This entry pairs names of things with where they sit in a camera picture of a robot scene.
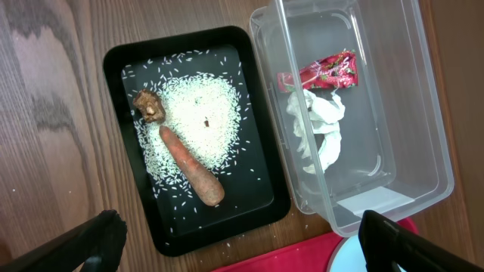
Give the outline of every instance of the clear plastic bin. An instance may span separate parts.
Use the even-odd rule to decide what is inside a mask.
[[[341,236],[358,231],[362,212],[394,221],[446,198],[454,178],[417,0],[274,0],[252,14],[250,28],[293,199]],[[323,172],[298,70],[355,49],[358,87],[340,89],[341,153]],[[276,74],[295,76],[311,149],[301,159],[288,94]],[[315,164],[316,174],[303,171]]]

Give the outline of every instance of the pile of rice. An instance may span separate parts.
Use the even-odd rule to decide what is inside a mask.
[[[227,79],[199,73],[168,78],[157,94],[166,111],[163,125],[178,135],[190,153],[213,172],[227,166],[232,147],[239,144],[240,94],[235,87]],[[159,127],[160,123],[135,121],[147,172],[160,186],[164,180],[168,185],[181,183],[185,189],[188,182],[161,140]]]

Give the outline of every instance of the carrot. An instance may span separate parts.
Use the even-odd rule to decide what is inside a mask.
[[[219,180],[199,163],[169,128],[160,126],[160,137],[195,193],[208,206],[219,204],[225,191]]]

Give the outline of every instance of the snack packet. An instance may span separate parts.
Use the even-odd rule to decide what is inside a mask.
[[[349,88],[358,85],[356,54],[345,50],[324,59],[317,60],[299,70],[302,88]],[[278,73],[279,91],[292,92],[294,78],[292,73]]]

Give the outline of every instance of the white tissue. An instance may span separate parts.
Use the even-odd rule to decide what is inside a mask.
[[[323,172],[325,172],[329,165],[335,163],[338,156],[340,156],[341,134],[338,121],[344,117],[345,107],[341,103],[341,97],[336,94],[336,91],[331,92],[333,96],[332,101],[317,97],[308,90],[304,89],[303,91],[304,98],[306,99],[306,106],[308,108],[311,107],[309,119],[311,120],[312,131],[314,134],[324,134],[324,141],[318,154],[321,167]],[[295,92],[289,96],[286,112],[296,117],[294,119],[293,133],[297,137],[301,137],[301,144],[298,146],[297,152],[302,151],[301,158],[305,159],[311,156],[311,151],[309,149],[306,132],[301,126],[303,123],[303,117]],[[302,169],[310,174],[315,174],[314,164],[303,167]]]

